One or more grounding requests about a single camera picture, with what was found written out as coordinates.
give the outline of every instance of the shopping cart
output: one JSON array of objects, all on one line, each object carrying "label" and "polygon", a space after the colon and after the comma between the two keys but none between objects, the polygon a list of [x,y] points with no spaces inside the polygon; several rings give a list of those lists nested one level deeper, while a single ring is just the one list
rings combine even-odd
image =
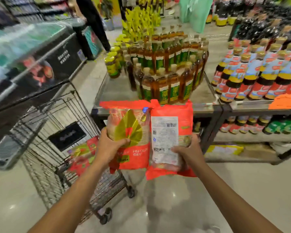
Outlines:
[{"label": "shopping cart", "polygon": [[[74,137],[69,144],[52,143],[50,137],[64,133],[71,126],[81,129],[82,136]],[[76,90],[68,91],[40,106],[32,106],[10,132],[13,140],[26,148],[21,159],[47,209],[78,178],[68,170],[71,160],[67,150],[100,133]],[[101,224],[106,224],[112,216],[111,208],[107,208],[103,214],[98,211],[124,188],[129,198],[135,196],[135,190],[127,184],[120,171],[115,174],[105,171],[81,222],[94,214]]]}]

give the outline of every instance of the packaged food bag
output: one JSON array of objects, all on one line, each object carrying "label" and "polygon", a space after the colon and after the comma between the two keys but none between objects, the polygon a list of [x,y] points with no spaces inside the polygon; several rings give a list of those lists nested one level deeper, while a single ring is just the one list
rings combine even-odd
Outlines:
[{"label": "packaged food bag", "polygon": [[151,165],[146,171],[147,180],[168,174],[195,176],[183,158],[172,152],[172,146],[188,147],[192,138],[192,102],[185,105],[160,106],[151,100]]},{"label": "packaged food bag", "polygon": [[109,163],[110,173],[116,169],[147,168],[150,154],[150,112],[151,103],[139,101],[103,101],[103,108],[109,109],[107,132],[110,139],[130,139],[130,144],[121,147]]},{"label": "packaged food bag", "polygon": [[93,163],[98,140],[99,137],[95,136],[67,151],[72,162],[68,169],[70,172],[75,172],[78,176],[81,176],[89,165]]}]

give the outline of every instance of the forearm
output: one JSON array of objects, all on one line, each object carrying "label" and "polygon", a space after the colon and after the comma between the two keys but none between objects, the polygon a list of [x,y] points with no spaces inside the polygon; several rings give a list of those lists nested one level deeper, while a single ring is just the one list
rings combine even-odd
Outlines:
[{"label": "forearm", "polygon": [[207,164],[193,165],[192,168],[233,232],[281,232],[230,188]]},{"label": "forearm", "polygon": [[101,163],[94,161],[29,233],[74,232],[89,207],[90,198],[104,169]]}]

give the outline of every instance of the tiled floor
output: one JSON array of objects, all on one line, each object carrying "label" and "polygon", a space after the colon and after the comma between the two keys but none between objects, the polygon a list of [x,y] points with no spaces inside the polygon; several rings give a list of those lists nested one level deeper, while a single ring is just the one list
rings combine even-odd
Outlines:
[{"label": "tiled floor", "polygon": [[[107,32],[114,42],[119,30]],[[104,54],[88,62],[73,83],[88,110],[106,74]],[[291,232],[291,159],[278,165],[211,164],[249,204],[284,232]],[[87,232],[198,232],[198,228],[217,225],[229,233],[227,222],[198,178],[163,176],[146,181],[144,170],[126,171],[124,175],[137,189],[133,199],[121,191],[108,206],[112,220],[104,226],[95,216],[81,224],[77,233]],[[0,172],[0,233],[26,232],[46,209],[22,162]]]}]

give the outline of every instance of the person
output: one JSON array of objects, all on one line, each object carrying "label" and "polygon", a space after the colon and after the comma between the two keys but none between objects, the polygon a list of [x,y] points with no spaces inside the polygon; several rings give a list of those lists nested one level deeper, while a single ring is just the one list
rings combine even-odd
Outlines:
[{"label": "person", "polygon": [[78,17],[85,18],[107,52],[110,51],[110,43],[107,39],[101,17],[92,0],[73,0]]},{"label": "person", "polygon": [[[28,233],[73,233],[88,207],[97,182],[117,150],[129,139],[112,141],[101,131],[93,164]],[[218,206],[234,233],[282,232],[230,188],[205,162],[197,135],[188,148],[173,147],[183,156]]]}]

